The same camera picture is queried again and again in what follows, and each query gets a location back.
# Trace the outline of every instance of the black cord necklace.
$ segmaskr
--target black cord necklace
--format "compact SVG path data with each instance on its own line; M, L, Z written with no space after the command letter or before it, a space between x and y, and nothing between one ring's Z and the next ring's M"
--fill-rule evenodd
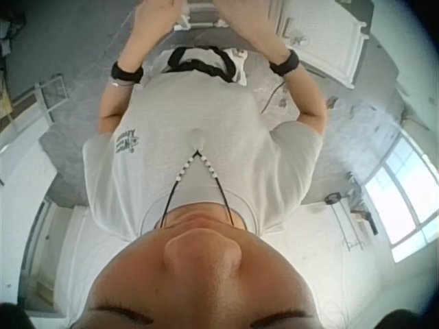
M217 185L219 187L219 191L221 192L221 196L222 196L222 198L224 200L224 204L226 205L226 208L227 208L228 216L230 217L230 222L232 223L232 226L235 226L235 223L233 222L232 212L230 211L230 207L228 206L226 195L224 194L224 190L223 190L223 188L220 184L220 181L218 179L218 174L216 174L215 170L212 167L212 164L207 160L207 158L205 156L203 156L199 151L197 151L185 163L185 165L183 166L183 169L180 171L180 173L178 174L178 176L176 178L176 182L174 184L174 187L172 187L171 194L169 195L169 199L167 200L167 203L166 203L166 208L165 208L165 212L163 213L163 217L162 217L162 220L160 223L160 228L163 228L163 225L165 224L167 211L169 209L169 205L171 204L172 197L174 196L174 194L176 192L178 184L181 182L183 175L186 173L187 169L189 169L189 167L191 166L191 164L193 163L193 161L195 160L195 158L197 156L200 157L201 161L204 163L204 165L209 170L209 173L212 175L212 178L217 182Z

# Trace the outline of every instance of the window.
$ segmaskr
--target window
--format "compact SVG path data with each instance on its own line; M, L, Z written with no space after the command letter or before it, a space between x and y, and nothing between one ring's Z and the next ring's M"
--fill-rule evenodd
M439 235L437 173L419 148L402 136L366 184L396 263Z

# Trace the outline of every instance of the silver bracelet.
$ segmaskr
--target silver bracelet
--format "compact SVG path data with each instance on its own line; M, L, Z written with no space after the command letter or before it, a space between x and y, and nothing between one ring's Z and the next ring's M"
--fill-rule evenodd
M109 82L114 87L132 87L136 84L134 81L123 81L119 79L113 79L112 77L109 79Z

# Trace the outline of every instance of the wrist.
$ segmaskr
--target wrist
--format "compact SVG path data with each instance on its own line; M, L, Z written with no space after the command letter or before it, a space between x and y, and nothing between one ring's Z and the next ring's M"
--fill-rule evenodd
M273 32L260 34L250 42L259 53L275 65L286 62L291 54L283 41Z
M136 72L153 47L154 43L142 42L136 36L131 35L117 61L119 68L129 73Z

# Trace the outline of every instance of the metal stand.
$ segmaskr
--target metal stand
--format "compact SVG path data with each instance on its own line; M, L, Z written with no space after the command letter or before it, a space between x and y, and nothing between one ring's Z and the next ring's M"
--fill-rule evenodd
M338 222L338 225L339 225L339 227L340 227L340 230L342 231L342 234L343 234L343 240L344 240L344 242L345 242L345 244L346 244L346 247L348 248L348 251L351 251L352 248L357 247L358 245L359 245L359 247L361 248L361 250L364 250L364 248L363 248L363 244L364 244L364 243L361 242L361 241L359 240L358 233L357 233L356 229L354 228L354 225L352 224L352 221L351 221L351 219L350 219L350 217L349 217L348 212L347 212L346 209L344 208L343 203L340 202L341 200L342 200L342 195L341 195L340 193L333 193L333 194L328 195L328 196L324 199L324 202L325 202L328 206L331 206L331 209L332 209L332 211L334 212L334 215L335 215L335 218L337 219L337 222ZM337 203L340 203L340 205L341 205L341 207L342 207L342 209L343 209L343 212L344 212L344 214L346 215L346 218L348 219L348 222L349 222L349 224L350 224L351 227L352 227L352 231L355 233L355 237L356 237L356 239L357 239L357 241L356 241L355 243L350 243L350 242L348 241L348 239L346 238L346 233L344 232L344 229L343 229L342 223L340 222L340 219L338 218L337 212L336 212L335 209L334 209L334 204L337 204Z

